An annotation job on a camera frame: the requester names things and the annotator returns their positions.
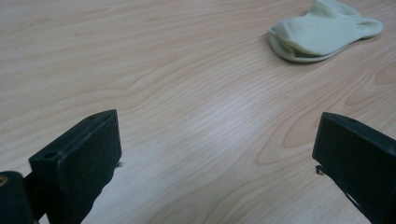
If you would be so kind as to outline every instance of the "metal pin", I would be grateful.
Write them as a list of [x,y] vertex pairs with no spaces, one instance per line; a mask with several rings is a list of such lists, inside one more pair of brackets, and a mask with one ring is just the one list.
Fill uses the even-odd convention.
[[321,166],[317,166],[317,175],[324,175],[324,172],[321,170]]
[[0,175],[0,187],[5,185],[8,181],[8,177],[6,175]]

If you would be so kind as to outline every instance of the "sock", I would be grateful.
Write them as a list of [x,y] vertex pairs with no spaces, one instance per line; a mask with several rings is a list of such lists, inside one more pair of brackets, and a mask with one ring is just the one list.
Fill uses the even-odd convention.
[[325,60],[346,45],[382,31],[380,21],[363,18],[358,10],[335,0],[316,0],[303,17],[285,19],[269,30],[274,53],[309,63]]

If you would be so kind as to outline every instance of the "black plastic part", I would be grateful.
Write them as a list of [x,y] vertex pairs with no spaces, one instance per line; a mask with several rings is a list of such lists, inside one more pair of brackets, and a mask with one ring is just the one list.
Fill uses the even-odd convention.
[[0,223],[35,223],[20,173],[0,173],[0,209]]
[[116,110],[87,117],[29,159],[50,223],[80,223],[120,160]]
[[396,223],[396,141],[347,117],[323,113],[313,158],[372,223]]

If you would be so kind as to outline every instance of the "white sock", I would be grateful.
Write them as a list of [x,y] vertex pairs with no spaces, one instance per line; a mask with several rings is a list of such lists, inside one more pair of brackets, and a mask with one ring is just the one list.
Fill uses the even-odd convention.
[[346,45],[382,31],[380,21],[363,18],[353,7],[335,0],[316,0],[303,16],[285,19],[269,31],[274,53],[294,62],[317,62]]

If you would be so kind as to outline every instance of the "light wood surface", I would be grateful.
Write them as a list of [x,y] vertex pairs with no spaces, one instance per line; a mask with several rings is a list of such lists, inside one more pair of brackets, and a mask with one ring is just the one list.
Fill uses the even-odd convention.
[[323,111],[396,138],[396,2],[344,2],[383,33],[297,64],[267,30],[311,0],[1,1],[0,170],[115,108],[124,165],[83,223],[368,223],[311,153]]

